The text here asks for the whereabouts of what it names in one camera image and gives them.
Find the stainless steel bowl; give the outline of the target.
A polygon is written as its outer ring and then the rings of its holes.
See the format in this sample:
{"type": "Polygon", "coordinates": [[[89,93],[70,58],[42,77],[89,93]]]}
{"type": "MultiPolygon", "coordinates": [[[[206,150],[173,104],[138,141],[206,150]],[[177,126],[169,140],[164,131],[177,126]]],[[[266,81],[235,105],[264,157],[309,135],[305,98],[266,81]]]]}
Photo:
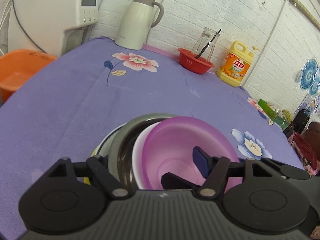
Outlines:
{"type": "Polygon", "coordinates": [[[138,136],[150,125],[172,117],[174,115],[168,113],[141,115],[125,124],[112,140],[108,170],[130,193],[138,190],[132,169],[132,150],[138,136]]]}

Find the white red patterned ceramic bowl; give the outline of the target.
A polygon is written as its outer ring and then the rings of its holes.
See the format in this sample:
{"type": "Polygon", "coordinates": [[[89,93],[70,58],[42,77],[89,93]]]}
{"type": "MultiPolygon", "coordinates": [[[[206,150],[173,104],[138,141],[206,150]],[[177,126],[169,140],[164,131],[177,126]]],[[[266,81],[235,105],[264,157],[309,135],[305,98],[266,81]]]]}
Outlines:
{"type": "Polygon", "coordinates": [[[152,130],[161,122],[156,122],[145,128],[137,137],[132,150],[132,171],[140,190],[163,190],[161,175],[158,169],[163,157],[164,144],[159,130],[152,130]]]}

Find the pink translucent plastic bowl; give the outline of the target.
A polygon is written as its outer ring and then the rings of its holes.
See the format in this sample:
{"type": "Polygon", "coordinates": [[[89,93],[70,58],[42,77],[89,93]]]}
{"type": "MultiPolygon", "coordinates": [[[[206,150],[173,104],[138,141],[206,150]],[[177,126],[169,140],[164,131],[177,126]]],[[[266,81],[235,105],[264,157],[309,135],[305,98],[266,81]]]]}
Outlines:
{"type": "Polygon", "coordinates": [[[163,157],[158,174],[171,172],[196,185],[205,181],[193,162],[193,148],[199,146],[211,157],[226,157],[239,162],[227,138],[210,124],[191,117],[176,116],[161,121],[152,131],[159,130],[163,140],[163,157]]]}

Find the white plate dark rim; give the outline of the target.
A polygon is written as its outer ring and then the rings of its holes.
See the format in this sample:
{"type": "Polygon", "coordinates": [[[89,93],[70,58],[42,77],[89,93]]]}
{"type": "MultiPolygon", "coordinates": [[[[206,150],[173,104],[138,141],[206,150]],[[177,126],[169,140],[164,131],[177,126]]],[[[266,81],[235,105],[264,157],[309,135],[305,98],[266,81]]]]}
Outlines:
{"type": "Polygon", "coordinates": [[[114,178],[116,178],[118,181],[120,181],[120,179],[117,167],[117,154],[111,152],[111,145],[119,130],[125,125],[126,123],[118,126],[117,128],[113,129],[110,133],[108,133],[108,135],[104,137],[104,139],[92,153],[92,156],[100,155],[106,158],[106,168],[108,169],[110,174],[112,174],[112,176],[114,176],[114,178]]]}

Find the green box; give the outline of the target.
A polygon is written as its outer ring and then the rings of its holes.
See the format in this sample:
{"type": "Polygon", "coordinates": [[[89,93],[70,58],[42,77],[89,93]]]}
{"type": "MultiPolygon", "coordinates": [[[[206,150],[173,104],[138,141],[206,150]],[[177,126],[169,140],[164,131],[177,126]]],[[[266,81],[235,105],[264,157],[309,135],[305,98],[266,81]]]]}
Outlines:
{"type": "Polygon", "coordinates": [[[268,118],[274,124],[278,125],[283,131],[290,125],[290,121],[287,120],[285,114],[282,111],[276,110],[274,107],[271,107],[271,105],[263,99],[260,99],[258,101],[258,105],[266,113],[268,118]]]}

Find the purple floral tablecloth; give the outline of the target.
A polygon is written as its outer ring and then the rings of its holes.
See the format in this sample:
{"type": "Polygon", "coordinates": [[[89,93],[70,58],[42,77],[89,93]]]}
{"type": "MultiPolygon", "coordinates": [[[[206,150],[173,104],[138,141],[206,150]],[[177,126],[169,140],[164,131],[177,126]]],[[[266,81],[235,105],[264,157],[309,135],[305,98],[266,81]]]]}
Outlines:
{"type": "Polygon", "coordinates": [[[233,147],[232,130],[247,131],[273,159],[302,168],[282,130],[249,103],[252,93],[148,50],[138,55],[156,63],[155,72],[132,70],[116,53],[128,50],[93,39],[42,69],[1,107],[1,233],[7,239],[24,233],[19,199],[53,163],[85,161],[108,133],[144,114],[203,120],[233,147]]]}

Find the red mesh bag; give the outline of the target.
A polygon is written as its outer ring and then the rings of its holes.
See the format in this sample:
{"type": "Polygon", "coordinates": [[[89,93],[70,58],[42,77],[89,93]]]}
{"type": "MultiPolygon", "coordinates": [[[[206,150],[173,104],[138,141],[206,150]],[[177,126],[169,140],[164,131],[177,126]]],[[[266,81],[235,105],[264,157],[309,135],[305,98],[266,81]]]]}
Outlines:
{"type": "Polygon", "coordinates": [[[306,172],[310,176],[315,176],[319,172],[319,160],[311,145],[296,132],[289,136],[288,142],[295,150],[306,172]]]}

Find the black small bag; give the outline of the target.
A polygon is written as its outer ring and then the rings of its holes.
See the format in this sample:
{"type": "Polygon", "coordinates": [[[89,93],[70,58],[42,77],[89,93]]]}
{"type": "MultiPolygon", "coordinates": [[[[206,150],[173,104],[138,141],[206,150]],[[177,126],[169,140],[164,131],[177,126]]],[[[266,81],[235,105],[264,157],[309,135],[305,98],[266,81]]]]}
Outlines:
{"type": "Polygon", "coordinates": [[[297,115],[293,119],[293,130],[296,133],[302,133],[304,128],[310,119],[310,111],[307,109],[301,109],[298,111],[297,115]]]}

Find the yellow dish soap bottle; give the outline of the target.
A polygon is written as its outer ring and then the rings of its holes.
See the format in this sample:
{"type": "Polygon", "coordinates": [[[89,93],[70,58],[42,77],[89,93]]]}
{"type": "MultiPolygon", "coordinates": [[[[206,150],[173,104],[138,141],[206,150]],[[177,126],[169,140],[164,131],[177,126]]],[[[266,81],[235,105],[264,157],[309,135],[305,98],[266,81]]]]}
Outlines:
{"type": "Polygon", "coordinates": [[[249,50],[244,43],[234,41],[224,62],[217,71],[217,77],[232,87],[241,85],[243,78],[252,65],[255,50],[259,51],[260,49],[252,46],[252,50],[249,50]]]}

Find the brown round object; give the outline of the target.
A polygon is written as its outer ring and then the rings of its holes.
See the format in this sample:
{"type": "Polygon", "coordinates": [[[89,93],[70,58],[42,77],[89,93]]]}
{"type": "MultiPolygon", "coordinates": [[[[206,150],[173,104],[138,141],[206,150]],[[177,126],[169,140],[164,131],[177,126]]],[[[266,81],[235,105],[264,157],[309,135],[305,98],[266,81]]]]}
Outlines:
{"type": "Polygon", "coordinates": [[[319,133],[319,122],[311,122],[308,126],[306,135],[306,141],[311,145],[314,152],[319,155],[319,144],[320,144],[320,133],[319,133]]]}

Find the red plastic basket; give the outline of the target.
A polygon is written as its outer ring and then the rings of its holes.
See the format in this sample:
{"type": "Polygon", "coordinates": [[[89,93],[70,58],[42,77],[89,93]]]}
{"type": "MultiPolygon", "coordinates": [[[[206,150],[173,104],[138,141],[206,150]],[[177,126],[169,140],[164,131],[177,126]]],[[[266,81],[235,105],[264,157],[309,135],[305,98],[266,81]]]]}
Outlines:
{"type": "Polygon", "coordinates": [[[214,64],[212,62],[207,61],[202,57],[196,59],[195,54],[193,54],[190,50],[178,48],[178,51],[178,61],[181,66],[195,74],[203,75],[208,72],[210,68],[214,68],[214,64]]]}

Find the orange plastic basin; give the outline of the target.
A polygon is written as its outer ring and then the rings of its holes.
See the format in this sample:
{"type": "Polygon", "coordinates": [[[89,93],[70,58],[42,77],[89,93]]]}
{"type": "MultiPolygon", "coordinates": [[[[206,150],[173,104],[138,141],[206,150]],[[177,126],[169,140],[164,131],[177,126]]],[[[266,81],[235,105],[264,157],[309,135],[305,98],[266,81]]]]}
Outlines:
{"type": "Polygon", "coordinates": [[[39,51],[19,49],[1,56],[1,100],[6,102],[42,68],[57,57],[39,51]]]}

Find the white thermos jug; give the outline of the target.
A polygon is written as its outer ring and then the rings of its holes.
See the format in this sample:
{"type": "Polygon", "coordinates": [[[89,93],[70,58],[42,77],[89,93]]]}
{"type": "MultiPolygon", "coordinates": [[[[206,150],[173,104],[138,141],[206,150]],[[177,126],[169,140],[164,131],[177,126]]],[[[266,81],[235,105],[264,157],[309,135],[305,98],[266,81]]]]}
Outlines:
{"type": "Polygon", "coordinates": [[[133,0],[127,7],[115,38],[115,44],[133,50],[142,49],[148,33],[161,21],[164,7],[156,0],[133,0]]]}

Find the white water dispenser machine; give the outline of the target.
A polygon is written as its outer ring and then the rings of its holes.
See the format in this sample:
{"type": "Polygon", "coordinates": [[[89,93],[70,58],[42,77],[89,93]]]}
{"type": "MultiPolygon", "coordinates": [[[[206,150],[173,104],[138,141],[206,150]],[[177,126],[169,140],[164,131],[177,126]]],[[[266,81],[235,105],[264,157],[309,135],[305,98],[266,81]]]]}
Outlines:
{"type": "Polygon", "coordinates": [[[61,57],[89,40],[102,0],[12,0],[8,51],[61,57]]]}

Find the blue wall fan decoration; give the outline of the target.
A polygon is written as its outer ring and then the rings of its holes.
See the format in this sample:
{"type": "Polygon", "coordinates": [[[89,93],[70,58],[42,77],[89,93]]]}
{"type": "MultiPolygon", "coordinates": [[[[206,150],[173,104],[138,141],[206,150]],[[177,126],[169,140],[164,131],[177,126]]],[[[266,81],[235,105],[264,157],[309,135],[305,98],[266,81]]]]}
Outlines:
{"type": "Polygon", "coordinates": [[[297,74],[295,82],[310,96],[316,96],[319,91],[319,64],[315,59],[308,60],[297,74]]]}

